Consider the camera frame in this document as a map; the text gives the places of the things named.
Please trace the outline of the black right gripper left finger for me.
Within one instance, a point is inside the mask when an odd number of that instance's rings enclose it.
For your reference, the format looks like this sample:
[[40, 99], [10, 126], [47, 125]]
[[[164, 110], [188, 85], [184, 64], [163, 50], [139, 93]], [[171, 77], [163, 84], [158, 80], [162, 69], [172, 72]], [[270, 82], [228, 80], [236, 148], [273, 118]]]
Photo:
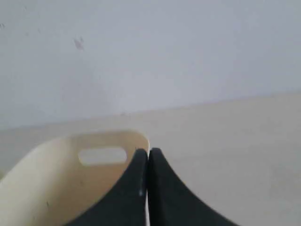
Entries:
[[137, 149], [109, 192], [68, 226], [145, 226], [147, 152]]

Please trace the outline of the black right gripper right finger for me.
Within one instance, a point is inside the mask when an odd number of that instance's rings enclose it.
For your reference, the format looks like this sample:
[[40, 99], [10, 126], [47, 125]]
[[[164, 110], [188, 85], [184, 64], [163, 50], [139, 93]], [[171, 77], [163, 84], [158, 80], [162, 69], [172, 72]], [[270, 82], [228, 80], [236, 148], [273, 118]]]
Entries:
[[202, 200], [177, 176], [159, 148], [149, 153], [148, 206], [151, 226], [235, 226]]

